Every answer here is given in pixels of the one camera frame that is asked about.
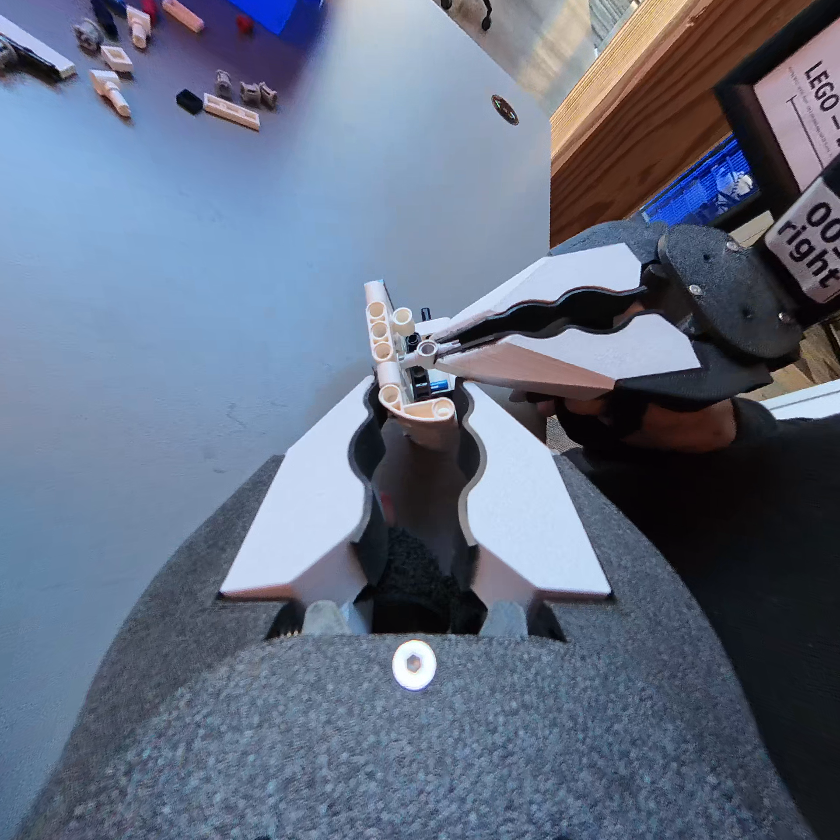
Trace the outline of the small grey lego connector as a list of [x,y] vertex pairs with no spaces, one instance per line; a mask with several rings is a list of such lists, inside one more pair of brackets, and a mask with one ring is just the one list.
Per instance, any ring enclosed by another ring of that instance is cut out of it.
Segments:
[[459,349],[459,342],[448,342],[444,345],[439,345],[430,337],[420,340],[416,347],[409,350],[401,359],[400,365],[402,369],[408,370],[413,368],[423,368],[425,370],[434,368],[438,357],[454,352]]

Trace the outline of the white lego panel assembly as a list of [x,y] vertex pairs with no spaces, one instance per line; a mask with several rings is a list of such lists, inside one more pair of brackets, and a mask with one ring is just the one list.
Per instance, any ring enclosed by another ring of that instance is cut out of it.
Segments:
[[416,323],[409,308],[393,306],[382,280],[364,284],[365,322],[378,402],[415,445],[442,452],[458,432],[455,376],[421,362],[430,349],[431,322]]

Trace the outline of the pile of small lego pieces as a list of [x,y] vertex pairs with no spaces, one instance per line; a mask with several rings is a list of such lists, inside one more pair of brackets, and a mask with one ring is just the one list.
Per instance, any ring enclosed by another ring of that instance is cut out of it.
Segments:
[[[133,74],[133,61],[119,45],[119,28],[115,17],[125,20],[129,38],[137,50],[146,50],[151,42],[158,9],[161,7],[174,21],[198,35],[205,28],[201,17],[182,2],[120,2],[92,1],[91,13],[73,24],[72,33],[79,48],[88,56],[97,58],[105,68],[88,71],[95,93],[121,119],[132,118],[130,105],[121,92],[121,79]],[[66,81],[77,74],[74,62],[31,35],[26,29],[1,16],[2,72],[21,70],[50,83]],[[219,69],[215,72],[214,91],[197,95],[182,89],[175,95],[175,102],[182,110],[196,115],[206,112],[247,129],[260,129],[259,108],[276,110],[278,94],[264,81],[241,82],[238,87],[240,103],[235,102],[235,86],[230,74]]]

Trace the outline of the wooden post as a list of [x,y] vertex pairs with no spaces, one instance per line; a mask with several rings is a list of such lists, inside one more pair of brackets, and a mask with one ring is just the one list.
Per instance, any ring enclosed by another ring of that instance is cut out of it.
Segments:
[[717,145],[713,88],[806,1],[644,1],[551,118],[549,241],[626,217]]

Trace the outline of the black framed sign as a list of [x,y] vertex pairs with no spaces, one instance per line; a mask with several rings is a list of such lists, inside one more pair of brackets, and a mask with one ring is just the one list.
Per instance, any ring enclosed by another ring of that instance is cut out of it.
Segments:
[[839,2],[814,2],[714,92],[780,216],[839,154]]

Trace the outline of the person's right hand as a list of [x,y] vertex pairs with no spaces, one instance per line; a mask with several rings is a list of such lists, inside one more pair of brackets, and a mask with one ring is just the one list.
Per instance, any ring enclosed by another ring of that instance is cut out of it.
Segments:
[[640,448],[700,455],[728,447],[737,432],[732,399],[692,412],[649,404],[640,428],[625,436],[623,441]]

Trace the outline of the blue shelf bin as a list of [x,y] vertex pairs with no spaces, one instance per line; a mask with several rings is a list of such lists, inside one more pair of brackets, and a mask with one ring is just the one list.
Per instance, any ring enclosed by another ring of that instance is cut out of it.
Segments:
[[639,213],[648,223],[707,225],[759,191],[738,140],[730,134]]

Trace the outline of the person's right forearm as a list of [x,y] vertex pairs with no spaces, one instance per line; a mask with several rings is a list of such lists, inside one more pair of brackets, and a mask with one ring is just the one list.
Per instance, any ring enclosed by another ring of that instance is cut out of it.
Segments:
[[581,456],[707,615],[801,814],[838,838],[839,419],[731,399],[724,449]]

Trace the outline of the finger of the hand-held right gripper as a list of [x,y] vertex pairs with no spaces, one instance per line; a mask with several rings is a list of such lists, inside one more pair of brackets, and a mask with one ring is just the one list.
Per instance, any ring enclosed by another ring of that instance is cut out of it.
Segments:
[[613,332],[565,329],[547,339],[513,334],[436,362],[462,379],[550,396],[594,397],[619,380],[700,368],[691,342],[645,311]]
[[644,291],[642,262],[625,244],[547,257],[515,286],[495,289],[436,333],[439,346],[551,346],[578,331],[647,335],[650,314],[614,320]]

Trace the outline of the blue plastic bin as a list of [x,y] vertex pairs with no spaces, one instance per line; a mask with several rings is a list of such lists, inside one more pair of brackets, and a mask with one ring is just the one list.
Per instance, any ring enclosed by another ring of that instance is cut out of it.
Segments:
[[231,1],[271,34],[289,42],[308,39],[319,27],[323,1]]

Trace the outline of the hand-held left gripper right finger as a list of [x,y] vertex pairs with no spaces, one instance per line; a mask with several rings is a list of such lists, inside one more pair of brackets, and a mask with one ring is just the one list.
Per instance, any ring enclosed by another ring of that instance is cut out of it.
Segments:
[[486,605],[600,599],[612,587],[549,449],[476,384],[459,381],[453,574]]

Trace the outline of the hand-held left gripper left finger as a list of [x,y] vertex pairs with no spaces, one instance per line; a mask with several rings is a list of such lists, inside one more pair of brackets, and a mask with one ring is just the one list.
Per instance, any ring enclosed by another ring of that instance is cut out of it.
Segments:
[[232,600],[352,602],[388,562],[372,477],[384,410],[366,377],[286,452],[219,593]]

